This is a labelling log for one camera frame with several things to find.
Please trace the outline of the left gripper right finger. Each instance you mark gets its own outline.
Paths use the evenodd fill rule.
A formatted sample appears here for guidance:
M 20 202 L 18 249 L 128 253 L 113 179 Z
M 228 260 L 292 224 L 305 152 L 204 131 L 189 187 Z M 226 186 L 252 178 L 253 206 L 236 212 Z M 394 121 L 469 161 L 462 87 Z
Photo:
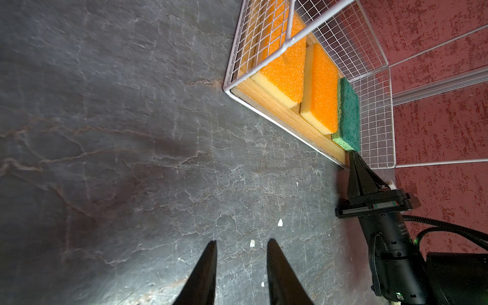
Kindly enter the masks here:
M 313 304 L 274 238 L 267 244 L 267 274 L 270 304 Z

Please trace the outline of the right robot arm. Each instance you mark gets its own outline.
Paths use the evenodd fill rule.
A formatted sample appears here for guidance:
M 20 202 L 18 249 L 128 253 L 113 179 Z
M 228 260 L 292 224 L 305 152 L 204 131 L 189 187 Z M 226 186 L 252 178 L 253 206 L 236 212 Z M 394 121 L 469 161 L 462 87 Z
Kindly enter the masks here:
M 487 254 L 420 251 L 424 236 L 448 232 L 487 249 L 487 234 L 467 227 L 411 216 L 418 199 L 391 189 L 358 152 L 349 151 L 347 199 L 340 219 L 356 217 L 368 246 L 372 290 L 400 304 L 487 304 Z

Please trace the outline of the orange sponge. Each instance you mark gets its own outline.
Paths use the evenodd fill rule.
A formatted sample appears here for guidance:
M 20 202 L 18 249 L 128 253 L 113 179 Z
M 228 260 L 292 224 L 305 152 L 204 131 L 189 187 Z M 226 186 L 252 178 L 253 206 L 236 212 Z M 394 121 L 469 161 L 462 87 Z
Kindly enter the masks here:
M 306 48 L 300 115 L 323 135 L 338 131 L 339 73 L 319 44 Z
M 259 61 L 282 46 L 286 39 L 288 15 L 288 1 L 269 2 L 259 43 Z M 303 99 L 306 47 L 306 38 L 302 38 L 251 76 L 256 84 L 288 109 L 294 108 Z

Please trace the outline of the dark green sponge top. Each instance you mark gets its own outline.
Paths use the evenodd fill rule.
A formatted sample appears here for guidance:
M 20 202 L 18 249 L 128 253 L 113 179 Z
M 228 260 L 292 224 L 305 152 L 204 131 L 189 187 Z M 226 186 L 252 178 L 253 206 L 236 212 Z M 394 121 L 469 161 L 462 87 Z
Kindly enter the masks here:
M 360 152 L 360 103 L 346 78 L 338 86 L 338 131 L 332 140 L 345 151 Z

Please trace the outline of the bottom wooden shelf board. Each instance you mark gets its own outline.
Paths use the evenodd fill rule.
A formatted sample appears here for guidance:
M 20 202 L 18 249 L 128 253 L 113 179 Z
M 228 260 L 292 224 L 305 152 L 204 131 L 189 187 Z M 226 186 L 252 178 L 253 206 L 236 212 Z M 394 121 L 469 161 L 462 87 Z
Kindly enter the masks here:
M 296 42 L 295 38 L 286 39 L 282 47 L 248 73 L 232 83 L 225 81 L 223 90 L 239 104 L 280 127 L 336 165 L 346 168 L 349 161 L 344 149 L 309 125 L 295 109 L 286 108 L 250 79 L 252 75 L 287 51 Z

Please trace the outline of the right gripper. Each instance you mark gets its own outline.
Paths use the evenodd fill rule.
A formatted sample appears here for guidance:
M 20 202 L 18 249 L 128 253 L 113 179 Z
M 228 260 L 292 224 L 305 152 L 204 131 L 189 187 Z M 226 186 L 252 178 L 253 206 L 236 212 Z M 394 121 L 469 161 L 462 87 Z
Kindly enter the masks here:
M 348 156 L 347 195 L 352 199 L 343 200 L 335 209 L 338 218 L 403 212 L 421 205 L 417 197 L 403 189 L 389 190 L 385 181 L 369 168 L 358 152 L 349 151 Z

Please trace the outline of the white wire shelf rack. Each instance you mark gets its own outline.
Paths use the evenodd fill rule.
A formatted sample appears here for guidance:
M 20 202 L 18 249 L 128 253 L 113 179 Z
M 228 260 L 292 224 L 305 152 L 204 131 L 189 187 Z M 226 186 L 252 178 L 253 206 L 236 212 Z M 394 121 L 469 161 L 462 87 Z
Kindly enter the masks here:
M 259 43 L 270 1 L 244 1 L 225 81 L 234 82 L 262 61 Z M 372 169 L 397 166 L 393 107 L 487 80 L 487 69 L 447 78 L 403 94 L 391 91 L 390 66 L 359 1 L 288 1 L 286 39 L 319 44 L 360 103 L 360 153 Z

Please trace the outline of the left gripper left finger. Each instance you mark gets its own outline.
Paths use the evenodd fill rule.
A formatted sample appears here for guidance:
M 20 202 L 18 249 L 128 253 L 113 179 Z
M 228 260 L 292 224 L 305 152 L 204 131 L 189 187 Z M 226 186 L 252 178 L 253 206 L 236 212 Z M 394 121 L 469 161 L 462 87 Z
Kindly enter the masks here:
M 174 305 L 214 304 L 216 297 L 217 242 L 210 241 Z

